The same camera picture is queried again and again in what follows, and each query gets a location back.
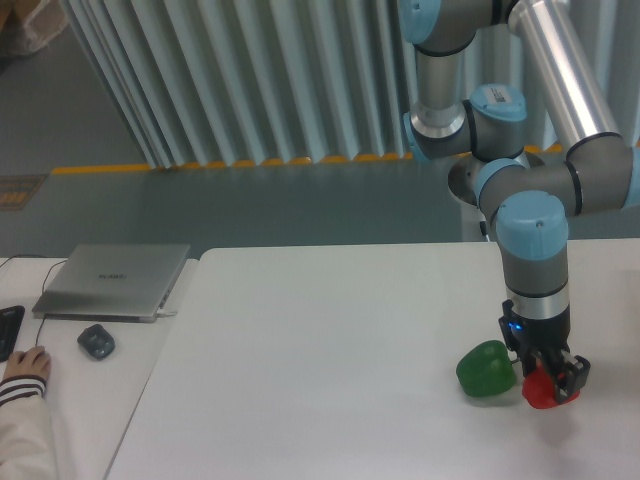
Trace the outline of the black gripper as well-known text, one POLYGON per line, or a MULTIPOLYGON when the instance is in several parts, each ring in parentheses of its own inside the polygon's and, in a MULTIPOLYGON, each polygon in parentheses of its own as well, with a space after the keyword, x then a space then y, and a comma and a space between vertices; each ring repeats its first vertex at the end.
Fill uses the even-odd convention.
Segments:
POLYGON ((567 403, 580 393, 587 383, 591 364, 570 352, 569 306, 556 316, 530 319, 519 315, 514 302, 506 300, 498 323, 507 349, 520 359, 524 378, 544 371, 556 403, 567 403))

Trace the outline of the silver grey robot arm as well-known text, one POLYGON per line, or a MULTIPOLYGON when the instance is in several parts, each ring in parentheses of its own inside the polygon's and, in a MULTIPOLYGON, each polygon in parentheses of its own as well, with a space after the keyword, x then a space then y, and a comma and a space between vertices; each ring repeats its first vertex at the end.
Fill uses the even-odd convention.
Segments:
POLYGON ((639 151, 618 131, 566 2, 403 1, 399 20, 417 55, 418 98, 404 117, 411 152, 425 160, 467 152, 479 163, 469 184, 502 257, 504 342, 524 377, 542 376, 553 402, 565 404, 590 372, 568 344, 568 220, 637 205, 639 151), (463 51, 479 30, 500 24, 533 62, 562 163, 526 160, 517 89, 486 84, 461 95, 463 51))

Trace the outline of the cream sleeved forearm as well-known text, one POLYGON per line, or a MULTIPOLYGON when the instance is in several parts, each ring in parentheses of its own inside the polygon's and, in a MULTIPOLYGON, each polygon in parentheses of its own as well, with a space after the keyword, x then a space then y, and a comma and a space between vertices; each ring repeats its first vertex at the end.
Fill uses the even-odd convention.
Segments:
POLYGON ((2 479, 58 479, 46 386, 33 375, 1 382, 2 479))

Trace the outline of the person's hand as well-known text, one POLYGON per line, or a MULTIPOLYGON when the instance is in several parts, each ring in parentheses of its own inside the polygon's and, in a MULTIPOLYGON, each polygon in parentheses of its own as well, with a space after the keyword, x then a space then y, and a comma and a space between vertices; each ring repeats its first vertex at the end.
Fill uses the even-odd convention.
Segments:
POLYGON ((38 380, 47 386, 50 373, 50 354, 43 346, 35 346, 28 351, 14 351, 9 355, 2 382, 38 380))

